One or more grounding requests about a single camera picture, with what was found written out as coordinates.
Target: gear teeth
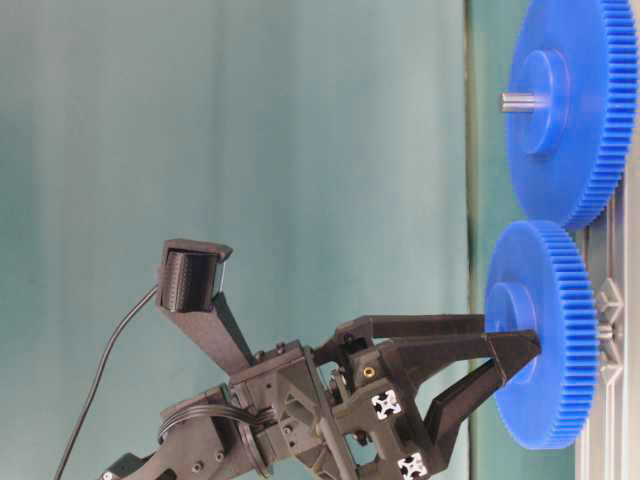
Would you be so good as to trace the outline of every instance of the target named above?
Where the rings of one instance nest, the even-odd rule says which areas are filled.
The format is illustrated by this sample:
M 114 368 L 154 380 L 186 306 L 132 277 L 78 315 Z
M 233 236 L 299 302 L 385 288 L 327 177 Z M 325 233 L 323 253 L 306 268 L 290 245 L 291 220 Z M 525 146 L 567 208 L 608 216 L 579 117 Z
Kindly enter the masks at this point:
M 564 448 L 580 435 L 589 417 L 598 383 L 595 303 L 589 275 L 569 235 L 552 222 L 531 224 L 547 249 L 562 304 L 567 348 L 562 400 L 545 448 Z
M 609 85 L 600 150 L 576 208 L 565 227 L 589 225 L 604 210 L 624 173 L 633 136 L 638 89 L 638 47 L 628 0 L 600 0 L 608 45 Z

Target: bolt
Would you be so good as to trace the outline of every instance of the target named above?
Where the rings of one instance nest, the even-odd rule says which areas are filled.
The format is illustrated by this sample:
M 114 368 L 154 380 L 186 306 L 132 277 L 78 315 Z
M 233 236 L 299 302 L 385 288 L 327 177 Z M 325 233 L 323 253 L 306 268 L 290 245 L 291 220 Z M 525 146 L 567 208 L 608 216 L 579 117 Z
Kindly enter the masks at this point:
M 196 463 L 193 464 L 193 467 L 191 467 L 191 471 L 193 473 L 200 473 L 203 468 L 204 468 L 204 463 L 198 460 Z

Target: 3d printed part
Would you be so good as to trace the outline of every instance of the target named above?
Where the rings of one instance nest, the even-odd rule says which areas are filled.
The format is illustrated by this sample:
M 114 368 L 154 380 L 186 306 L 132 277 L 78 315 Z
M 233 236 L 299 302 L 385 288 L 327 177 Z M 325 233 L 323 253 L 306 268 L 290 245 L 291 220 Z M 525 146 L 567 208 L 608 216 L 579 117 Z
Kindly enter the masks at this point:
M 589 225 L 624 172 L 636 109 L 628 0 L 534 0 L 511 66 L 507 153 L 532 220 Z
M 548 221 L 516 222 L 496 245 L 487 280 L 487 332 L 533 329 L 542 353 L 496 393 L 513 438 L 532 450 L 580 434 L 598 374 L 596 312 L 571 238 Z

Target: metal rod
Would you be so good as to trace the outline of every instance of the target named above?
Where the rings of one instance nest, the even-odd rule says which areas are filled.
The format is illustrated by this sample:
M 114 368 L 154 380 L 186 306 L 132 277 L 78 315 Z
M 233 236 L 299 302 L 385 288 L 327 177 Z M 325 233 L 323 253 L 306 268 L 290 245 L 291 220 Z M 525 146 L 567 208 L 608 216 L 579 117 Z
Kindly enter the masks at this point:
M 500 110 L 503 113 L 531 113 L 537 107 L 533 93 L 501 93 Z
M 73 450 L 73 446 L 76 443 L 76 439 L 78 438 L 78 434 L 80 433 L 80 429 L 82 428 L 82 424 L 84 423 L 85 418 L 87 417 L 87 413 L 89 413 L 89 408 L 91 407 L 91 403 L 93 402 L 93 398 L 96 396 L 96 391 L 98 390 L 98 385 L 100 385 L 100 380 L 102 379 L 102 374 L 104 373 L 104 367 L 107 364 L 107 360 L 109 358 L 109 354 L 113 349 L 113 345 L 116 343 L 116 340 L 124 330 L 124 327 L 131 321 L 133 317 L 135 317 L 136 313 L 140 311 L 142 307 L 144 307 L 149 300 L 153 298 L 153 296 L 158 291 L 158 285 L 154 285 L 151 290 L 149 290 L 144 297 L 142 297 L 138 303 L 127 313 L 120 323 L 116 326 L 116 329 L 111 334 L 111 338 L 107 342 L 107 346 L 102 352 L 102 356 L 100 357 L 100 362 L 98 362 L 98 369 L 96 370 L 96 376 L 93 379 L 93 383 L 91 384 L 91 388 L 89 389 L 89 395 L 87 395 L 87 399 L 82 406 L 82 410 L 80 411 L 80 416 L 76 421 L 75 426 L 73 427 L 73 431 L 71 432 L 71 436 L 67 441 L 67 445 L 64 449 L 64 453 L 62 454 L 62 459 L 60 460 L 60 465 L 58 465 L 58 469 L 56 470 L 55 475 L 53 476 L 53 480 L 60 480 L 62 477 L 62 473 L 64 472 L 65 467 L 67 466 L 67 462 L 69 461 L 69 455 L 71 455 L 71 450 Z

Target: black cable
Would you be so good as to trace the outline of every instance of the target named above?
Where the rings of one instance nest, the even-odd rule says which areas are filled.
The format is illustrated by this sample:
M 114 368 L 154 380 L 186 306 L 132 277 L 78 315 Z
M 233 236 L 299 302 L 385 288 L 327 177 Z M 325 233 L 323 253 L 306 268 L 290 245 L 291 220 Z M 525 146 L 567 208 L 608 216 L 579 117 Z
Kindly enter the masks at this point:
M 85 418 L 87 417 L 87 413 L 89 412 L 89 408 L 91 407 L 91 403 L 93 402 L 94 397 L 96 396 L 96 391 L 98 390 L 98 385 L 100 385 L 100 380 L 102 379 L 102 374 L 104 373 L 104 367 L 107 363 L 107 359 L 109 358 L 109 354 L 113 349 L 113 345 L 116 343 L 116 340 L 124 330 L 124 327 L 131 321 L 133 317 L 135 317 L 136 313 L 144 307 L 149 300 L 153 298 L 153 296 L 158 291 L 158 285 L 154 285 L 151 290 L 149 290 L 139 301 L 134 305 L 134 307 L 127 313 L 120 323 L 116 326 L 116 329 L 111 334 L 111 338 L 107 342 L 107 346 L 102 352 L 102 356 L 100 357 L 100 362 L 98 362 L 98 369 L 96 370 L 96 376 L 93 379 L 93 383 L 91 384 L 91 388 L 89 389 L 89 395 L 87 395 L 87 399 L 84 401 L 84 405 L 82 410 L 80 411 L 80 416 L 76 421 L 75 426 L 71 432 L 71 436 L 67 441 L 67 445 L 64 448 L 64 452 L 62 454 L 62 458 L 60 459 L 60 464 L 58 465 L 58 469 L 56 470 L 55 475 L 53 476 L 53 480 L 60 480 L 62 477 L 62 473 L 64 472 L 65 467 L 67 466 L 67 462 L 69 461 L 69 455 L 71 455 L 71 450 L 73 450 L 73 446 L 76 443 L 76 439 L 78 438 L 78 434 L 80 433 L 80 429 L 82 428 L 82 424 L 84 423 Z
M 264 425 L 274 420 L 274 413 L 271 409 L 265 410 L 259 415 L 251 413 L 233 405 L 212 404 L 212 405 L 193 405 L 184 410 L 180 410 L 173 415 L 167 417 L 158 431 L 158 443 L 162 443 L 164 436 L 173 427 L 179 423 L 186 422 L 192 418 L 211 417 L 211 418 L 227 418 L 239 423 L 246 423 L 254 427 Z

